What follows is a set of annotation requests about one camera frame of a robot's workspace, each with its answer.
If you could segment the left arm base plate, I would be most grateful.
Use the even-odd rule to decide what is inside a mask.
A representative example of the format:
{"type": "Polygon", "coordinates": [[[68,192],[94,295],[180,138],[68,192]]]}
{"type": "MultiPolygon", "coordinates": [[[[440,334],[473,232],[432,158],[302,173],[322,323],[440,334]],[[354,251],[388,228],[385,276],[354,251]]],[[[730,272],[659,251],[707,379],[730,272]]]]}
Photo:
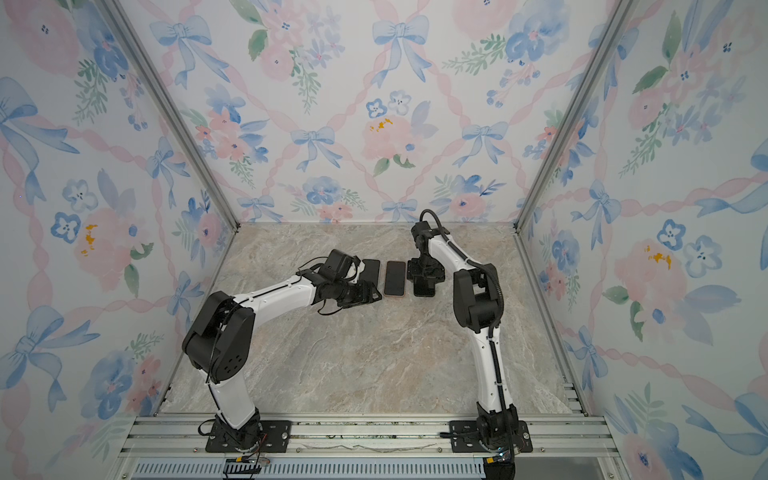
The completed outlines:
{"type": "Polygon", "coordinates": [[[256,420],[234,429],[218,417],[205,420],[198,434],[207,453],[285,453],[291,437],[289,420],[256,420]]]}

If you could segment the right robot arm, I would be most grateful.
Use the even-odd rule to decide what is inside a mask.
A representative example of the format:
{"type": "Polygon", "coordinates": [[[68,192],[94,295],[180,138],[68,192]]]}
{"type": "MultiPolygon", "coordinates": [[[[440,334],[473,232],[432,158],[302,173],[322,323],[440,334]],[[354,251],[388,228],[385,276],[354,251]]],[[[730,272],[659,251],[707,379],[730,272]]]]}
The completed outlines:
{"type": "Polygon", "coordinates": [[[501,359],[499,330],[505,305],[496,267],[476,261],[445,229],[426,221],[416,223],[411,234],[419,255],[408,261],[406,277],[414,283],[415,294],[432,295],[437,284],[450,280],[454,317],[470,335],[479,441],[489,451],[512,451],[519,416],[501,359]]]}

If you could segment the black phone case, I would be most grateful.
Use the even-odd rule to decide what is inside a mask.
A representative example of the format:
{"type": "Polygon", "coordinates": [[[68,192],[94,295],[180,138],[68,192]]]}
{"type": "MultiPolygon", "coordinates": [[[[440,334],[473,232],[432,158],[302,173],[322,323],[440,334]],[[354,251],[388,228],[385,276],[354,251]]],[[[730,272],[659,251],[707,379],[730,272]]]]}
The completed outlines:
{"type": "Polygon", "coordinates": [[[417,282],[413,284],[413,295],[420,298],[431,298],[436,295],[436,288],[429,283],[417,282]]]}

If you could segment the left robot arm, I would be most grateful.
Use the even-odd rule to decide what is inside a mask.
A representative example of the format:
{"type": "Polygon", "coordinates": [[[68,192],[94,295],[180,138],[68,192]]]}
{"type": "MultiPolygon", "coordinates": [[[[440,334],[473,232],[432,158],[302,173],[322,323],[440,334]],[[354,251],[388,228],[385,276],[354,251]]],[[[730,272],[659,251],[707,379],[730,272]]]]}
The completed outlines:
{"type": "Polygon", "coordinates": [[[210,294],[182,342],[184,355],[203,376],[216,407],[210,430],[199,432],[207,438],[205,450],[252,454],[265,443],[279,441],[262,424],[244,373],[261,326],[326,301],[344,310],[381,299],[376,280],[329,280],[307,270],[250,293],[210,294]]]}

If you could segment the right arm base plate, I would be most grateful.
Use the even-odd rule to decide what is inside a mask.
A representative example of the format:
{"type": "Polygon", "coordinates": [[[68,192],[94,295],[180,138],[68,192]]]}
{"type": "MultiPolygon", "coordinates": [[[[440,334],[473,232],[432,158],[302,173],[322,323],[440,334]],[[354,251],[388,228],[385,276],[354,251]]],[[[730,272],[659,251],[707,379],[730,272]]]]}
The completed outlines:
{"type": "Polygon", "coordinates": [[[453,453],[496,454],[511,451],[517,455],[534,450],[528,425],[523,420],[519,420],[511,432],[479,427],[476,421],[452,420],[448,423],[448,430],[438,436],[450,442],[453,453]]]}

